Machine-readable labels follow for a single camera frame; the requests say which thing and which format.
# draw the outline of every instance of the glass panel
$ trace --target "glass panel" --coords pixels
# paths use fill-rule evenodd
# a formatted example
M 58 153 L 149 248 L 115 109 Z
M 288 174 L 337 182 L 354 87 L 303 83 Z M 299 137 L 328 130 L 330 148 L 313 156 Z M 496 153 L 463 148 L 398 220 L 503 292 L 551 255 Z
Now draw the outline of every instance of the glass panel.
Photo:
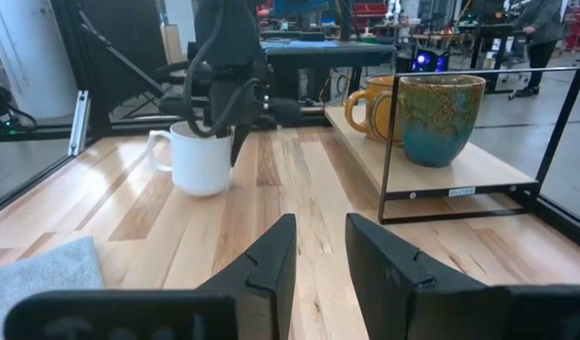
M 0 0 L 0 203 L 66 157 L 76 100 L 49 3 Z
M 568 65 L 567 55 L 551 61 L 551 66 Z M 573 75 L 545 73 L 540 94 L 530 98 L 487 95 L 471 141 L 535 177 Z M 580 218 L 580 94 L 541 193 Z

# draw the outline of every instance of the white mug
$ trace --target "white mug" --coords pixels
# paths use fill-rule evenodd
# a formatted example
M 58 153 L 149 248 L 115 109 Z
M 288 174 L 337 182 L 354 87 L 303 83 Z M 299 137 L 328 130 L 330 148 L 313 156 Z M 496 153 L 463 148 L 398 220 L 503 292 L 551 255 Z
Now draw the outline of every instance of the white mug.
M 156 137 L 170 141 L 172 166 L 156 160 Z M 191 196 L 211 196 L 227 189 L 231 173 L 231 136 L 197 137 L 187 122 L 179 122 L 167 131 L 150 131 L 147 156 L 156 169 L 172 172 L 173 183 Z

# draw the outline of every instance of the teal ceramic mug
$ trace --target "teal ceramic mug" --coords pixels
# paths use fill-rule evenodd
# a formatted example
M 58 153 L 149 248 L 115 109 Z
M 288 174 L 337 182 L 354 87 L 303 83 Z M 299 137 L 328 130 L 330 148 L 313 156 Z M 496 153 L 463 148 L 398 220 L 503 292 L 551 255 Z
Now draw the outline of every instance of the teal ceramic mug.
M 450 165 L 469 141 L 486 88 L 477 76 L 407 76 L 399 112 L 406 158 L 429 167 Z

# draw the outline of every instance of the workbench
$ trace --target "workbench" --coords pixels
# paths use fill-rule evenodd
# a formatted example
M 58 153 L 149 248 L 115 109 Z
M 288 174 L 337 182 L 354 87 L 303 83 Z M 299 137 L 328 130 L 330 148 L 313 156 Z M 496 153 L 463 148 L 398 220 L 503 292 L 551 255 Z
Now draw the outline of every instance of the workbench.
M 502 63 L 504 62 L 504 55 L 506 54 L 506 46 L 509 37 L 523 37 L 525 35 L 522 31 L 515 31 L 512 29 L 511 25 L 480 25 L 474 27 L 461 27 L 463 31 L 472 31 L 475 36 L 475 41 L 472 45 L 472 54 L 470 57 L 470 69 L 477 69 L 477 61 L 479 59 L 479 54 L 481 52 L 481 47 L 484 40 L 494 40 L 500 39 L 500 45 L 498 46 L 498 51 L 494 56 L 494 70 L 500 70 L 502 68 Z M 513 92 L 510 90 L 498 90 L 498 75 L 490 76 L 486 78 L 486 94 L 510 94 Z
M 185 195 L 170 174 L 155 171 L 146 139 L 101 139 L 1 211 L 0 265 L 93 236 L 107 288 L 191 289 L 294 213 L 290 338 L 367 339 L 347 263 L 345 218 L 375 219 L 377 195 L 334 129 L 251 134 L 228 191 L 205 198 Z M 155 152 L 169 161 L 166 142 Z M 464 211 L 476 204 L 483 203 L 431 199 L 390 211 Z M 580 248 L 531 215 L 387 228 L 486 284 L 580 283 Z

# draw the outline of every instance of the wall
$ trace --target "wall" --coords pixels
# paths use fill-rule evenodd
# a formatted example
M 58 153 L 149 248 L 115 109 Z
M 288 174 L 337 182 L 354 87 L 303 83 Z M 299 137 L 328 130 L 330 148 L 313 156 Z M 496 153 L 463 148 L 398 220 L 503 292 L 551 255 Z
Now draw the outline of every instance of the wall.
M 401 9 L 405 10 L 405 15 L 410 18 L 418 17 L 418 7 L 420 0 L 401 0 Z
M 74 113 L 76 80 L 49 0 L 0 0 L 0 60 L 20 110 Z
M 196 41 L 194 29 L 194 10 L 191 0 L 165 0 L 166 16 L 169 25 L 179 28 L 180 48 L 187 55 L 187 43 Z

